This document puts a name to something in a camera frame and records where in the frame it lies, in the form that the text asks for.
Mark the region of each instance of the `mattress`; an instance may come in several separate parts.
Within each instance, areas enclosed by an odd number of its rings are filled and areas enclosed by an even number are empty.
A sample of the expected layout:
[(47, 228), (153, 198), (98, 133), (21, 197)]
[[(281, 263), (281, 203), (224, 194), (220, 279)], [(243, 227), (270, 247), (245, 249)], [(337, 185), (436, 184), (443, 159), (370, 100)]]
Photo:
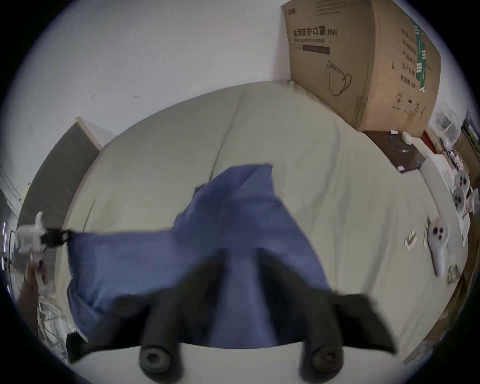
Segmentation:
[[(195, 187), (237, 165), (273, 165), (276, 194), (297, 221), (334, 290), (376, 303), (403, 360), (455, 290), (436, 278), (423, 245), (437, 205), (418, 170), (400, 174), (363, 133), (293, 82), (237, 86), (163, 110), (100, 152), (64, 223), (113, 233), (169, 228)], [(414, 230), (418, 241), (404, 242)], [(71, 320), (66, 250), (56, 296)]]

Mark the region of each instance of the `blue cloth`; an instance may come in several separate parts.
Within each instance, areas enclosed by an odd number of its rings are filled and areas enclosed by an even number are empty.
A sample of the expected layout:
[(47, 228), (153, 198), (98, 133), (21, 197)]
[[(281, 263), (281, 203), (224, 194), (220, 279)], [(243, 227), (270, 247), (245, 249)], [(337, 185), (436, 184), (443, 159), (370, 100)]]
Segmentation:
[(258, 248), (278, 255), (312, 288), (330, 289), (312, 246), (275, 195), (272, 167), (230, 168), (195, 190), (171, 230), (74, 234), (68, 288), (73, 319), (88, 337), (115, 298), (174, 286), (226, 249), (230, 257), (210, 346), (273, 347), (278, 341), (259, 282)]

